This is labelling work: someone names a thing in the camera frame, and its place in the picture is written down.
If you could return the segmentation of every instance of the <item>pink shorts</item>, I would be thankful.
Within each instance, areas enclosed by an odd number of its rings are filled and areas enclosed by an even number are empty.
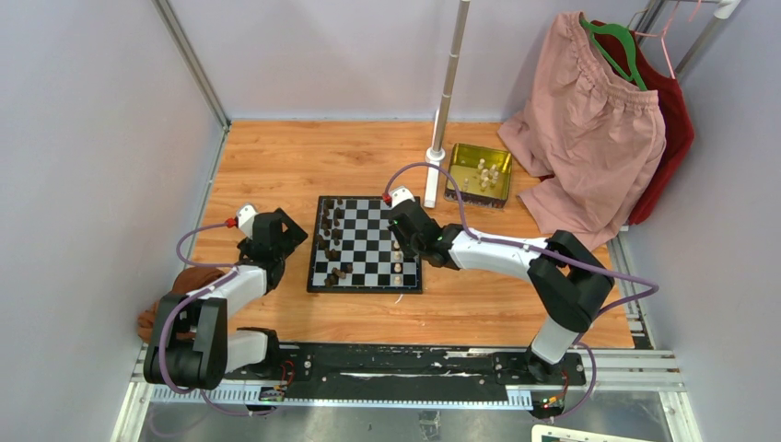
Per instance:
[[[648,186],[665,147],[657,92],[613,73],[580,13],[551,26],[526,108],[499,136],[531,176],[519,193],[540,231],[573,232],[590,250],[613,238]]]

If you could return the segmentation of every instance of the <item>elastic waistband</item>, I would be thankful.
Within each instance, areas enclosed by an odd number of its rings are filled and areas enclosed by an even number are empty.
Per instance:
[[[626,105],[636,106],[658,106],[659,95],[656,90],[632,90],[629,87],[634,87],[630,83],[626,82],[626,86],[622,87],[611,83],[608,78],[608,73],[605,72],[605,68],[595,58],[594,52],[591,51],[591,41],[586,30],[580,26],[580,18],[582,12],[567,12],[565,13],[565,23],[567,27],[567,36],[572,41],[572,49],[577,58],[577,66],[583,75],[593,84],[595,88],[603,92],[605,95],[621,101]],[[614,76],[616,79],[620,79],[621,82],[625,82],[623,78],[620,78],[613,72],[610,72],[610,76]]]

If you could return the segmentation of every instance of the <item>chess board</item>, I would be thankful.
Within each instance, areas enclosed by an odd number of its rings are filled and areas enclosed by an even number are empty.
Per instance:
[[[333,208],[328,209],[329,221],[323,221],[328,200],[332,200]],[[339,226],[333,222],[336,208],[343,212]],[[423,293],[419,258],[406,258],[401,253],[401,258],[395,259],[397,250],[393,248],[394,238],[388,230],[390,212],[380,197],[321,196],[312,236],[307,290],[312,293]],[[333,238],[335,228],[341,230],[338,241]],[[327,241],[327,249],[338,253],[337,257],[327,258],[326,250],[318,244],[318,235]],[[399,272],[396,272],[396,263],[401,265]],[[344,279],[337,279],[332,286],[326,286],[325,280],[334,267],[346,272],[348,265],[352,265],[351,273]]]

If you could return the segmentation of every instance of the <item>green hanger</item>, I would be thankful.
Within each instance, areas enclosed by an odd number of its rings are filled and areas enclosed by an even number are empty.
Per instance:
[[[596,45],[597,49],[600,50],[602,56],[605,57],[605,60],[607,60],[608,63],[610,63],[613,68],[615,68],[615,71],[620,76],[622,76],[624,80],[634,81],[637,86],[640,87],[640,90],[648,90],[646,84],[643,82],[643,78],[640,77],[640,73],[637,71],[637,51],[635,47],[635,37],[632,36],[632,33],[629,31],[629,29],[615,23],[602,26],[594,25],[583,17],[580,18],[580,26],[589,31],[591,41],[594,42],[594,45]],[[605,51],[605,48],[603,48],[602,45],[597,42],[594,34],[612,35],[618,39],[618,41],[624,47],[624,51],[626,52],[626,62],[629,64],[630,74],[627,74],[623,68],[612,59],[608,52]]]

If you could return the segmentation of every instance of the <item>clothing rack bar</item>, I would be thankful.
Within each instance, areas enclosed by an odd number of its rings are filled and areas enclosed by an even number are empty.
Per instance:
[[[466,17],[469,14],[470,0],[459,1],[459,14],[456,17],[456,28],[453,31],[453,42],[450,45],[450,57],[448,59],[448,71],[445,74],[445,86],[442,88],[442,99],[439,102],[437,111],[437,120],[434,124],[434,143],[431,148],[435,153],[442,150],[442,140],[445,136],[445,125],[448,122],[450,113],[450,97],[453,94],[453,84],[456,82],[456,70],[459,67],[459,55],[461,52],[461,42],[463,41],[464,29],[466,28]]]
[[[648,0],[646,12],[643,13],[643,16],[640,18],[640,21],[638,22],[637,28],[635,30],[638,32],[650,33],[654,28],[657,19],[659,19],[661,11],[664,9],[664,6],[668,1],[669,0]],[[697,2],[697,0],[680,1],[687,3]],[[703,31],[700,32],[697,40],[694,41],[692,46],[689,48],[689,51],[686,53],[686,55],[683,56],[681,61],[675,67],[676,76],[682,76],[690,66],[694,57],[700,51],[702,51],[706,44],[713,40],[717,34],[717,31],[724,24],[724,21],[727,20],[727,18],[729,18],[732,13],[735,12],[735,9],[738,8],[740,0],[702,0],[702,3],[717,5],[716,11],[713,13],[713,17],[710,19],[707,26],[705,26]],[[637,44],[641,44],[645,39],[646,37],[644,36],[638,36]]]
[[[703,48],[703,46],[705,46],[706,43],[708,43],[713,39],[713,37],[716,35],[717,30],[721,28],[721,25],[724,24],[724,21],[725,20],[718,17],[711,17],[707,26],[705,26],[705,29],[703,29],[699,37],[697,37],[697,40],[694,41],[692,47],[689,48],[689,52],[687,52],[686,55],[684,55],[683,58],[681,59],[681,62],[678,63],[677,66],[675,66],[676,76],[683,76],[683,74],[686,72],[686,68],[689,67],[689,64],[694,58],[694,56],[697,55],[698,52],[700,52],[700,50]]]

